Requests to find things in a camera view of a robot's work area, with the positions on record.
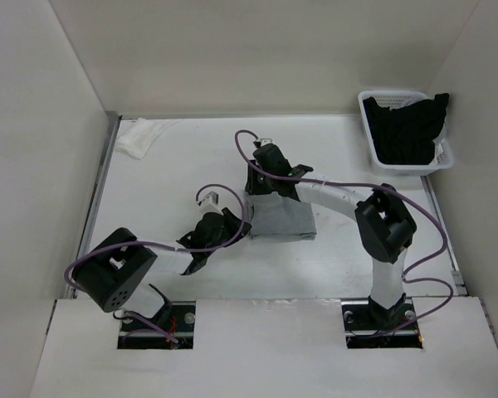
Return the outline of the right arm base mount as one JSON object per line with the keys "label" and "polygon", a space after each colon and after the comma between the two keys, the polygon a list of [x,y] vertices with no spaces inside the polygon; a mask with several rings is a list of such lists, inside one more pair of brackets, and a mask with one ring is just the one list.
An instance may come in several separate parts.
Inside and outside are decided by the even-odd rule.
{"label": "right arm base mount", "polygon": [[422,349],[422,335],[417,323],[395,331],[415,317],[410,298],[389,314],[378,310],[367,299],[341,302],[346,346],[349,349],[416,348]]}

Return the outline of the grey tank top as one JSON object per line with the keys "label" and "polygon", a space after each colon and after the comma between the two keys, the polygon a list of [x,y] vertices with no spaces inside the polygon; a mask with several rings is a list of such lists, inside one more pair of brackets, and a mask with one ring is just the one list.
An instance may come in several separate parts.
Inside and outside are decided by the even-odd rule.
{"label": "grey tank top", "polygon": [[314,240],[317,235],[314,212],[309,203],[281,197],[245,194],[245,203],[253,240],[293,242]]}

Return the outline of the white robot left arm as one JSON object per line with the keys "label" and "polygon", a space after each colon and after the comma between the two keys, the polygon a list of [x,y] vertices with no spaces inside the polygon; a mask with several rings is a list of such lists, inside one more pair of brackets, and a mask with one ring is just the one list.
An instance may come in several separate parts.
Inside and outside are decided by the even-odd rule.
{"label": "white robot left arm", "polygon": [[139,241],[129,229],[120,227],[73,263],[65,272],[66,280],[103,312],[111,313],[127,306],[158,259],[167,271],[190,276],[204,268],[213,253],[236,244],[250,229],[246,209],[236,216],[226,207],[204,212],[193,230],[174,246]]}

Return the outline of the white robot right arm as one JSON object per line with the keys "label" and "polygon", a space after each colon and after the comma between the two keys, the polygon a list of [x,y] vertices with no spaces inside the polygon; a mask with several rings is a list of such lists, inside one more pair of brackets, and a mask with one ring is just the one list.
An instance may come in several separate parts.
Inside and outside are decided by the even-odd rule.
{"label": "white robot right arm", "polygon": [[370,322],[393,326],[405,301],[403,263],[417,224],[394,187],[383,184],[362,197],[352,187],[324,182],[312,167],[291,166],[277,145],[258,139],[248,164],[247,188],[275,193],[284,202],[309,209],[322,206],[356,222],[363,248],[373,261],[373,284],[368,298]]}

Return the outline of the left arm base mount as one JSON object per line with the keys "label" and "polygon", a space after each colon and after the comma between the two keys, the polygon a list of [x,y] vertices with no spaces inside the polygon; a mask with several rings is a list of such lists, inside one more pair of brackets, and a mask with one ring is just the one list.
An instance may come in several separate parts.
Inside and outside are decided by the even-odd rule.
{"label": "left arm base mount", "polygon": [[121,310],[113,313],[113,319],[120,322],[117,348],[120,350],[192,350],[196,324],[195,302],[174,302],[165,304],[152,318],[165,332],[176,338],[172,342],[155,332],[142,321],[125,316]]}

